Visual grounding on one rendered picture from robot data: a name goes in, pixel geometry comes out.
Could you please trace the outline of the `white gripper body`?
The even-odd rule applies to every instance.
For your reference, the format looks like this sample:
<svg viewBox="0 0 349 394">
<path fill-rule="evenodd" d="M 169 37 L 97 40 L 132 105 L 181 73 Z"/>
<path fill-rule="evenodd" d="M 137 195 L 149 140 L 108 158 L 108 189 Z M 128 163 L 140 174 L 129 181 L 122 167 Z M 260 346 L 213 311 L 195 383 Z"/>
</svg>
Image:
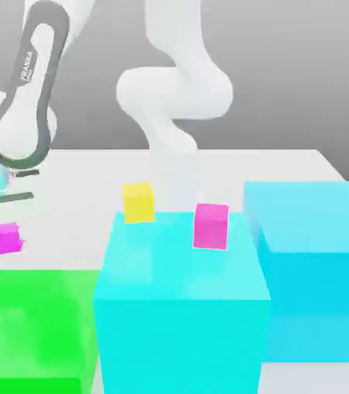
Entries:
<svg viewBox="0 0 349 394">
<path fill-rule="evenodd" d="M 32 192 L 0 194 L 0 219 L 19 219 L 35 213 L 36 198 Z"/>
</svg>

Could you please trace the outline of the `small magenta cube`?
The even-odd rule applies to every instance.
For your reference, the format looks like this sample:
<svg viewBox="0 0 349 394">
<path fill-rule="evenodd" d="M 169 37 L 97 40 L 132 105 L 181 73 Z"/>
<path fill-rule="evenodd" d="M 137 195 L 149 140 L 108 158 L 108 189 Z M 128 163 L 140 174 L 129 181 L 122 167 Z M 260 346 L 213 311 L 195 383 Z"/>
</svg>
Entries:
<svg viewBox="0 0 349 394">
<path fill-rule="evenodd" d="M 16 222 L 0 224 L 0 255 L 20 252 L 23 243 Z"/>
</svg>

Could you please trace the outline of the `small yellow cube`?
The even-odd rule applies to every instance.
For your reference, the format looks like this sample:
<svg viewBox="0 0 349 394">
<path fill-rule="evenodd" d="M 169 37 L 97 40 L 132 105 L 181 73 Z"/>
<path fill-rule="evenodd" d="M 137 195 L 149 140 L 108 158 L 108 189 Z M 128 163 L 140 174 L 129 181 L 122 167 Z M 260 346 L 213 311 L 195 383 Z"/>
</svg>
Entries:
<svg viewBox="0 0 349 394">
<path fill-rule="evenodd" d="M 131 183 L 122 186 L 125 223 L 153 222 L 155 219 L 152 184 Z"/>
</svg>

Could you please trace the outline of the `small pink cube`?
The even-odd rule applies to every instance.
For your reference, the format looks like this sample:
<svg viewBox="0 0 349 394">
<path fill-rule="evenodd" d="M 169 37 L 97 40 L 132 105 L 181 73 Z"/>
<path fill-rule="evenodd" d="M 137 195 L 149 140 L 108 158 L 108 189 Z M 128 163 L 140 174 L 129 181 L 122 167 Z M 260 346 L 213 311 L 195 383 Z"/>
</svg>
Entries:
<svg viewBox="0 0 349 394">
<path fill-rule="evenodd" d="M 193 247 L 227 249 L 229 206 L 198 203 L 193 220 Z"/>
</svg>

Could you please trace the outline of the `large green box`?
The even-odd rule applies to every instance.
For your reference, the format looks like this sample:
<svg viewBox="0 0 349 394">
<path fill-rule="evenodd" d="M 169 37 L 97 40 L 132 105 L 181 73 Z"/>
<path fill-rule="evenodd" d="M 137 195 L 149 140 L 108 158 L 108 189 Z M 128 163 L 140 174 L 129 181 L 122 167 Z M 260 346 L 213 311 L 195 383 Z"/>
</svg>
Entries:
<svg viewBox="0 0 349 394">
<path fill-rule="evenodd" d="M 96 270 L 0 270 L 0 394 L 91 394 Z"/>
</svg>

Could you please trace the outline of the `large cyan box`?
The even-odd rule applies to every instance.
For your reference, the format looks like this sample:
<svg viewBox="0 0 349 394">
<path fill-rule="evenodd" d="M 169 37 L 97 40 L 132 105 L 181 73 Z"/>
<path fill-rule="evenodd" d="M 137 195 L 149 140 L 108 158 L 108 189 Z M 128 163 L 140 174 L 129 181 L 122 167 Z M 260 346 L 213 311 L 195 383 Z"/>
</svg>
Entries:
<svg viewBox="0 0 349 394">
<path fill-rule="evenodd" d="M 270 293 L 240 213 L 224 251 L 190 212 L 117 213 L 93 305 L 105 394 L 257 394 Z"/>
</svg>

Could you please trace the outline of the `large light blue box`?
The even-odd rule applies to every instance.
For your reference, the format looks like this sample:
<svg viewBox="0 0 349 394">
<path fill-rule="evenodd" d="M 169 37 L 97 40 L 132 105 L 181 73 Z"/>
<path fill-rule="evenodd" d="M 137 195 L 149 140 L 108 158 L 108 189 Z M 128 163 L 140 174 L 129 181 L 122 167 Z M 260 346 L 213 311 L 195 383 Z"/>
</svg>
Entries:
<svg viewBox="0 0 349 394">
<path fill-rule="evenodd" d="M 270 291 L 267 362 L 349 362 L 349 182 L 247 182 Z"/>
</svg>

